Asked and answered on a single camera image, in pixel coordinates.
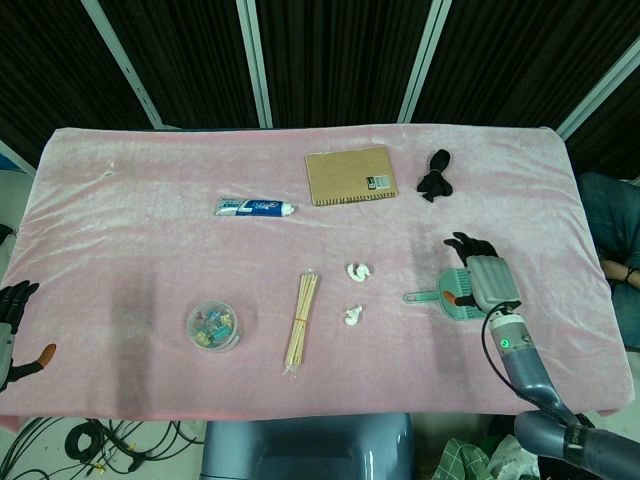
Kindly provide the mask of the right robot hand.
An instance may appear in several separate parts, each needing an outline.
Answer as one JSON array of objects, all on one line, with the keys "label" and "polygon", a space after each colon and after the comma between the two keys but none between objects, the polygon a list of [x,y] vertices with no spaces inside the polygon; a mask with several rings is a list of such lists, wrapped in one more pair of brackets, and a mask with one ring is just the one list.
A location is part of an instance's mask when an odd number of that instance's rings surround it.
[{"label": "right robot hand", "polygon": [[500,305],[510,309],[521,305],[520,292],[509,265],[489,241],[454,232],[443,243],[456,251],[466,268],[471,287],[470,293],[461,296],[446,291],[445,298],[449,303],[476,307],[484,313]]}]

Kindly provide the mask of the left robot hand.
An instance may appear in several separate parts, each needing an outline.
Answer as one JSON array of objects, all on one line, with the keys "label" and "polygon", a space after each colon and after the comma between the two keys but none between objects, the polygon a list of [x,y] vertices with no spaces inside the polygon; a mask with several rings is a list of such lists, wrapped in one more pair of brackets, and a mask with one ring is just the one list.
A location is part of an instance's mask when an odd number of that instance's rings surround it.
[{"label": "left robot hand", "polygon": [[0,290],[0,393],[5,391],[10,383],[44,370],[56,353],[57,346],[49,344],[36,360],[23,365],[14,364],[15,336],[26,304],[38,288],[38,283],[24,280]]}]

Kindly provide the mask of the teal hand brush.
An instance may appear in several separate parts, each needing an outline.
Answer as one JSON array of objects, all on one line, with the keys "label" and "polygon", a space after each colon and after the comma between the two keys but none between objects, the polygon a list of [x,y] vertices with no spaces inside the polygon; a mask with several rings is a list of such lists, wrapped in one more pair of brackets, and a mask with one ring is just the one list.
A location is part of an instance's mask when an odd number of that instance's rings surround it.
[{"label": "teal hand brush", "polygon": [[480,319],[484,313],[475,305],[456,305],[453,297],[466,297],[472,294],[469,273],[466,269],[448,269],[438,278],[436,289],[407,293],[403,296],[405,304],[437,303],[445,316],[456,321]]}]

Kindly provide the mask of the black tied fabric bundle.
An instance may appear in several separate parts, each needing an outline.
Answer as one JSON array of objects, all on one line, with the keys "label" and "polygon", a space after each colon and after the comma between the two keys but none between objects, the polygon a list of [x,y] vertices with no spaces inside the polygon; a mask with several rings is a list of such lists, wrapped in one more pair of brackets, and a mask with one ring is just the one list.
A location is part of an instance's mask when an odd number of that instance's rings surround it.
[{"label": "black tied fabric bundle", "polygon": [[422,194],[424,200],[433,203],[437,197],[452,195],[453,187],[443,176],[450,159],[447,150],[439,149],[428,161],[428,171],[417,186],[417,192]]}]

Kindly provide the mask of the person in blue jeans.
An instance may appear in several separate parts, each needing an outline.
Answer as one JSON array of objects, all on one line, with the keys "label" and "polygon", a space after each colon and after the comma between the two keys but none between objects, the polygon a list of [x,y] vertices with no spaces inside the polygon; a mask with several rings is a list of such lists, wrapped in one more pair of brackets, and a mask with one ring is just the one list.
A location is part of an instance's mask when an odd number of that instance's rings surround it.
[{"label": "person in blue jeans", "polygon": [[623,344],[640,352],[640,187],[594,172],[577,184]]}]

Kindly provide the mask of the pink plush table cover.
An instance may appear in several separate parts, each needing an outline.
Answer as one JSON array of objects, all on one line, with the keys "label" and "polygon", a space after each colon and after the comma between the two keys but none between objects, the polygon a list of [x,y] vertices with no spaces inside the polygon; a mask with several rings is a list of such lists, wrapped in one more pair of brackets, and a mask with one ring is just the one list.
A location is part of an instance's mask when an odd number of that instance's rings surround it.
[{"label": "pink plush table cover", "polygon": [[[395,198],[316,207],[305,156],[388,149]],[[453,187],[417,186],[447,150]],[[216,216],[221,198],[279,200],[286,217]],[[307,130],[59,129],[47,143],[4,282],[30,280],[17,363],[42,372],[0,393],[0,415],[266,419],[364,412],[515,413],[479,321],[403,296],[458,265],[453,232],[508,262],[520,313],[564,401],[618,410],[632,374],[565,145],[548,128],[439,124]],[[346,272],[364,263],[363,283]],[[319,274],[305,358],[284,373],[300,277]],[[192,310],[229,305],[231,350],[186,332]],[[355,326],[345,311],[363,310]]]}]

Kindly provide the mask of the white crumpled plastic bag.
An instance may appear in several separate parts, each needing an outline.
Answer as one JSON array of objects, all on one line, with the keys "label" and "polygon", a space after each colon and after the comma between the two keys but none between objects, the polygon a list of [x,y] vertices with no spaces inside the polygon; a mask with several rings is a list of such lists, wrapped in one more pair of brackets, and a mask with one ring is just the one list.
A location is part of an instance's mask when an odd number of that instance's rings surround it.
[{"label": "white crumpled plastic bag", "polygon": [[513,435],[498,444],[487,468],[496,480],[540,480],[538,457],[524,449]]}]

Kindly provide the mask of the green checked cloth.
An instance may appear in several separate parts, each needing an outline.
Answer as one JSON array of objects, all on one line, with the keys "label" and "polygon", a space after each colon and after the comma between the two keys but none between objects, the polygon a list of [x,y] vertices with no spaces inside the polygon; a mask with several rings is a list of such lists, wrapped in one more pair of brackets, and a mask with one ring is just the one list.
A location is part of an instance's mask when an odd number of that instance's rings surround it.
[{"label": "green checked cloth", "polygon": [[488,464],[489,457],[478,446],[451,438],[431,480],[495,480]]}]

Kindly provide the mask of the brown spiral notebook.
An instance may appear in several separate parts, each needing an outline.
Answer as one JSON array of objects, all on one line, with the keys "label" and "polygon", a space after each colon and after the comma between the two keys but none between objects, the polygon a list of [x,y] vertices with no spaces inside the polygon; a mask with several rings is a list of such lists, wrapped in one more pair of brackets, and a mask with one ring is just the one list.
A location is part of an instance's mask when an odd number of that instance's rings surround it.
[{"label": "brown spiral notebook", "polygon": [[395,198],[397,183],[388,149],[311,153],[305,156],[312,204],[316,207]]}]

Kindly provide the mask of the wrapped wooden stick bundle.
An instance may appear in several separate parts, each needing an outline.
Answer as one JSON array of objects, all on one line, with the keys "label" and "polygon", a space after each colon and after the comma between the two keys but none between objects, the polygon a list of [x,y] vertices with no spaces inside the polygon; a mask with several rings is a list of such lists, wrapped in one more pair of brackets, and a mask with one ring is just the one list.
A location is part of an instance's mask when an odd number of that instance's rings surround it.
[{"label": "wrapped wooden stick bundle", "polygon": [[[318,281],[319,274],[314,270],[305,270],[300,277],[295,315],[284,358],[284,373],[290,377],[294,377],[304,363],[309,318]],[[295,317],[307,317],[308,321],[295,321]]]}]

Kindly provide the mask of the clear jar of binder clips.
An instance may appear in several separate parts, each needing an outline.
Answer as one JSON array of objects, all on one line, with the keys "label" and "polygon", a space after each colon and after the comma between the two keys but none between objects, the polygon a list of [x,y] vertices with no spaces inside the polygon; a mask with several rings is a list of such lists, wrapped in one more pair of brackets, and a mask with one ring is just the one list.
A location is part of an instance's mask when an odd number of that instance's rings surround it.
[{"label": "clear jar of binder clips", "polygon": [[186,332],[199,349],[222,353],[238,344],[241,329],[235,312],[229,305],[207,301],[192,310],[186,320]]}]

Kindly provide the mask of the blue white toothpaste tube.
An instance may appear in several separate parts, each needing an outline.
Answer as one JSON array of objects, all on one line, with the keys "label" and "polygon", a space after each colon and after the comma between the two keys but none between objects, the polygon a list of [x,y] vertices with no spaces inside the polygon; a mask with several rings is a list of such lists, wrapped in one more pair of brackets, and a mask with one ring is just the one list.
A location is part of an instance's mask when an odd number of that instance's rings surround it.
[{"label": "blue white toothpaste tube", "polygon": [[287,202],[266,199],[221,198],[216,206],[216,216],[286,217],[295,212]]}]

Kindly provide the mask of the blue grey robot torso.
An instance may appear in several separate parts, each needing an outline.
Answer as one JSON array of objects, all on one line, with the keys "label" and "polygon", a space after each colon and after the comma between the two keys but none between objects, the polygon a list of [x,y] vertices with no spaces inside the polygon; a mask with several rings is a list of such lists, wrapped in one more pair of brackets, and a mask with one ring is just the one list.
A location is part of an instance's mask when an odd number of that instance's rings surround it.
[{"label": "blue grey robot torso", "polygon": [[407,413],[207,424],[200,480],[413,480]]}]

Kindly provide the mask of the black curtain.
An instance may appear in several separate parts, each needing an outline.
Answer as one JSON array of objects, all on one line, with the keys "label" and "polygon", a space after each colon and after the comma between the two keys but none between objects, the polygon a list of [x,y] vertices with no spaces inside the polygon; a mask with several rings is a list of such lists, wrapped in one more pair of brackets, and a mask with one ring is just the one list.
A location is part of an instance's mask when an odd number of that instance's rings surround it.
[{"label": "black curtain", "polygon": [[[99,0],[165,126],[259,127],[236,0]],[[256,0],[273,126],[397,122],[431,0]],[[413,123],[554,131],[640,35],[640,0],[453,0]],[[147,130],[80,0],[0,0],[0,140]],[[640,67],[565,141],[640,175]]]}]

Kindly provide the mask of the white frame post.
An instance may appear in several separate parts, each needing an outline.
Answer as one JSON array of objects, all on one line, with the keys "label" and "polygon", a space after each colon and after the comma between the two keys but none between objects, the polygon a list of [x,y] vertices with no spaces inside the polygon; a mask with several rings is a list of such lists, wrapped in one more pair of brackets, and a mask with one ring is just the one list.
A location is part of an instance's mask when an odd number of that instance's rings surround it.
[{"label": "white frame post", "polygon": [[431,0],[397,122],[412,121],[453,0]]},{"label": "white frame post", "polygon": [[236,7],[239,16],[259,127],[263,129],[271,129],[273,127],[273,118],[270,106],[268,81],[262,50],[256,0],[236,0]]},{"label": "white frame post", "polygon": [[627,78],[640,67],[640,35],[595,83],[556,129],[568,140],[579,127],[607,100]]},{"label": "white frame post", "polygon": [[80,0],[80,2],[123,73],[150,124],[154,129],[164,129],[165,125],[154,102],[129,59],[99,0]]},{"label": "white frame post", "polygon": [[0,157],[11,162],[17,169],[34,177],[36,169],[4,141],[0,140]]}]

